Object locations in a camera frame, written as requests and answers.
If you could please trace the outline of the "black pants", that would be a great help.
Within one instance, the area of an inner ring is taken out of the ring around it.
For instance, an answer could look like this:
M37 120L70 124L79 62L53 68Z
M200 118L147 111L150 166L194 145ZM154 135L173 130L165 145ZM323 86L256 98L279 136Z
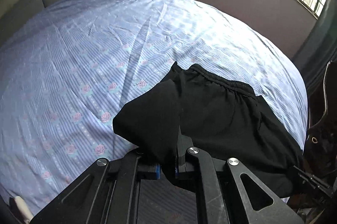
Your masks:
M153 155L168 178L180 135L214 158L239 159L281 198L294 194L294 170L303 165L298 143L262 96L198 64L173 64L160 83L122 107L112 127Z

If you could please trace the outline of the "blue floral bed sheet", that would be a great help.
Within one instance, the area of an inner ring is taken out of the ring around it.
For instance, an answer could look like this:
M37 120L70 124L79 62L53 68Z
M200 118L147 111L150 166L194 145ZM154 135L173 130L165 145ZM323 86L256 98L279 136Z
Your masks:
M37 214L96 159L124 156L112 119L174 63L249 84L304 145L300 72L239 19L195 0L59 0L1 47L1 197Z

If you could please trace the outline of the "folded black garment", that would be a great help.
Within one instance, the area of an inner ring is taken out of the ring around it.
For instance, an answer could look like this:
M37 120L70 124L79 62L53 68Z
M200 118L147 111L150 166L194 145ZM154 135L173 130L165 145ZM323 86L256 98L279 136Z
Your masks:
M14 211L15 210L15 206L16 206L16 203L15 203L14 198L10 197L9 198L9 208L10 208L10 210Z

